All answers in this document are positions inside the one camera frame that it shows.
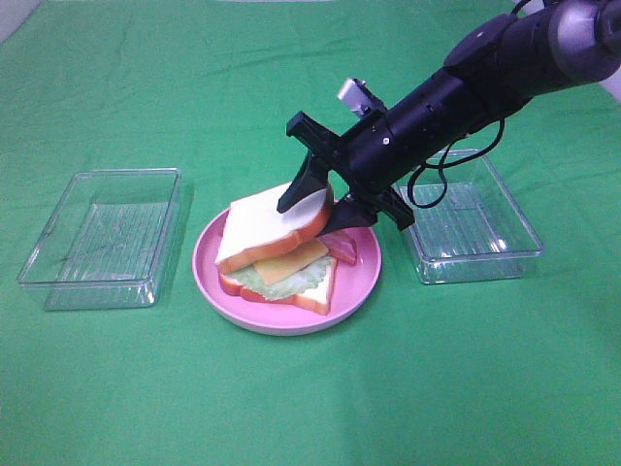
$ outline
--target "bottom bread slice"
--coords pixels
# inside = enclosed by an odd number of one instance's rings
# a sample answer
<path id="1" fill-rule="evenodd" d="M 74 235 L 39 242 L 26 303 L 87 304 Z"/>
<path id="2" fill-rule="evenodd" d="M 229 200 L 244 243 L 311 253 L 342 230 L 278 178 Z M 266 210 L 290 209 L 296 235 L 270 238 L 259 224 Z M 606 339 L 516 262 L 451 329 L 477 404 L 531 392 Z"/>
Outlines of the bottom bread slice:
<path id="1" fill-rule="evenodd" d="M 218 277 L 222 290 L 231 296 L 240 296 L 246 301 L 255 303 L 291 304 L 322 316 L 327 316 L 330 312 L 336 268 L 337 260 L 332 258 L 330 266 L 326 269 L 326 275 L 317 288 L 309 288 L 302 293 L 292 294 L 286 298 L 276 300 L 267 299 L 262 294 L 246 288 L 242 283 L 227 275 L 220 273 Z"/>

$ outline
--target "ham slice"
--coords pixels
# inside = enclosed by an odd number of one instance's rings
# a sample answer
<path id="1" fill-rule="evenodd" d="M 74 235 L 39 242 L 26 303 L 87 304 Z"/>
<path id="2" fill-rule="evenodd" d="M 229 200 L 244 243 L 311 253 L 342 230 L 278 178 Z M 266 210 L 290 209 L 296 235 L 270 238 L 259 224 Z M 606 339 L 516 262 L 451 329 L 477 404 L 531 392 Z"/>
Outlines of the ham slice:
<path id="1" fill-rule="evenodd" d="M 345 264 L 356 265 L 358 253 L 356 242 L 346 230 L 337 230 L 321 235 L 319 241 L 328 248 L 328 254 L 343 261 Z"/>

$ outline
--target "bread crust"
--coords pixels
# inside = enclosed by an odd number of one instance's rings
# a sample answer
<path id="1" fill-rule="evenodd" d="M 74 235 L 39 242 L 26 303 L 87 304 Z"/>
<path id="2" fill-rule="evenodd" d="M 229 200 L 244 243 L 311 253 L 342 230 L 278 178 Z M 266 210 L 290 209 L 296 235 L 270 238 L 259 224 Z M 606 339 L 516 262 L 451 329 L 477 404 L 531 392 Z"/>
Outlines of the bread crust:
<path id="1" fill-rule="evenodd" d="M 319 234 L 328 222 L 334 207 L 334 191 L 328 185 L 325 201 L 317 213 L 317 216 L 305 226 L 290 231 L 286 236 L 271 243 L 255 246 L 242 250 L 240 253 L 227 257 L 215 266 L 220 274 L 226 275 L 242 269 L 257 260 L 268 257 L 276 257 L 296 249 L 302 243 L 314 238 Z"/>

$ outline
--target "green backdrop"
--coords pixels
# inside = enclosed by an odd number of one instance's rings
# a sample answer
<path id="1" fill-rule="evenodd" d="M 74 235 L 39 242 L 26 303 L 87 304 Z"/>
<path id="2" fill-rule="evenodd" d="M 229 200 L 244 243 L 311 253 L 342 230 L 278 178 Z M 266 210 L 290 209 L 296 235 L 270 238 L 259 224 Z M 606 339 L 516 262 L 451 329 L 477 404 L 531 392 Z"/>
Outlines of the green backdrop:
<path id="1" fill-rule="evenodd" d="M 0 46 L 0 464 L 620 464 L 621 112 L 596 84 L 533 101 L 491 155 L 546 244 L 524 279 L 422 285 L 385 216 L 375 290 L 320 333 L 238 328 L 192 276 L 215 215 L 294 176 L 296 112 L 342 132 L 344 78 L 393 105 L 510 8 L 43 4 Z M 47 313 L 24 294 L 73 173 L 165 166 L 186 213 L 155 307 Z"/>

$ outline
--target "transparent tray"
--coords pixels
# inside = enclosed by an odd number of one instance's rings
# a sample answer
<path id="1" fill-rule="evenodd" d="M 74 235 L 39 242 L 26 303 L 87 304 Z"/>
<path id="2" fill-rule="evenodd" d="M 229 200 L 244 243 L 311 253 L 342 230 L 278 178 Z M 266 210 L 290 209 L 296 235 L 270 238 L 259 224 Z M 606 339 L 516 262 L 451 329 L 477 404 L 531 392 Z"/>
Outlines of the transparent tray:
<path id="1" fill-rule="evenodd" d="M 179 217 L 180 179 L 175 168 L 77 173 L 19 285 L 47 310 L 153 305 Z"/>
<path id="2" fill-rule="evenodd" d="M 475 153 L 453 150 L 446 162 Z M 438 163 L 441 155 L 429 161 Z M 414 208 L 416 223 L 405 241 L 423 283 L 477 282 L 523 277 L 543 252 L 543 244 L 486 156 L 444 170 L 448 191 L 434 208 L 408 200 L 408 179 L 397 191 Z M 426 170 L 414 186 L 418 204 L 441 194 L 436 170 Z"/>

